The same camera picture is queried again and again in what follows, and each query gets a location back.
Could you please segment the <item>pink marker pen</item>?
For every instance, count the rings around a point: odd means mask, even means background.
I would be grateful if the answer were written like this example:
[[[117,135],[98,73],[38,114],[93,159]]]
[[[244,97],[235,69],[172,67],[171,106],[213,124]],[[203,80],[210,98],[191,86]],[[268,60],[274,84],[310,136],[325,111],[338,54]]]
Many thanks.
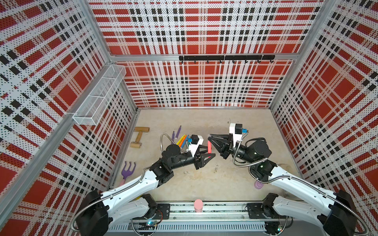
[[[211,144],[211,142],[210,141],[208,141],[208,143],[207,143],[207,153],[212,153],[212,144]]]

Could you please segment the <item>blue marker pen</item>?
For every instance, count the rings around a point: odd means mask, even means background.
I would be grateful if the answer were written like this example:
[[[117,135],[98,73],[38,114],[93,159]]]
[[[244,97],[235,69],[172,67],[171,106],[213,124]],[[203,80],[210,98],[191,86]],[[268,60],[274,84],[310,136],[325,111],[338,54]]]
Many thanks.
[[[183,143],[181,145],[181,148],[184,148],[184,146],[185,146],[186,142],[188,141],[188,139],[189,139],[189,136],[186,135],[186,137],[185,137],[185,139],[184,139],[184,141],[183,141]]]

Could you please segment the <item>orange marker pen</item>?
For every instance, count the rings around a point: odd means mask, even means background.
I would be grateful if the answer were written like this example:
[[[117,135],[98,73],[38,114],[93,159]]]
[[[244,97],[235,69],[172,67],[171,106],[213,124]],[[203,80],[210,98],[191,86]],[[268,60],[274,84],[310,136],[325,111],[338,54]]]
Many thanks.
[[[179,145],[180,148],[183,147],[183,144],[184,144],[184,142],[185,142],[185,140],[186,140],[186,137],[187,137],[187,135],[184,135],[184,136],[180,139],[180,141],[179,141],[179,143],[178,143],[178,145]]]

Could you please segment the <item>yellow marker pen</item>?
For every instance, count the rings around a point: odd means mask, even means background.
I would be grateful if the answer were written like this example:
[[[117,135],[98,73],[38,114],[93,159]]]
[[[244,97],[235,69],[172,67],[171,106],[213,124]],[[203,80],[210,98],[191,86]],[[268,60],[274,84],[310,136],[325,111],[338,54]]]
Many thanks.
[[[185,137],[186,137],[186,135],[183,135],[181,138],[180,138],[180,140],[176,143],[178,146],[181,146],[182,145],[182,143],[183,143],[183,141],[184,141],[184,139],[185,139]]]

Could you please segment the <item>violet marker pen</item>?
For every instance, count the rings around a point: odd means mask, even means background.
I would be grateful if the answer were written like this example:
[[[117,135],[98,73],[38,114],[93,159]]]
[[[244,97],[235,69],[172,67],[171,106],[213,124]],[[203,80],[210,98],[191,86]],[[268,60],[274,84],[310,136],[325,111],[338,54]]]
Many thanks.
[[[182,126],[179,127],[179,129],[178,129],[178,131],[177,131],[177,133],[176,133],[176,136],[175,136],[176,139],[178,139],[178,137],[179,137],[179,134],[180,134],[181,128],[182,128]]]

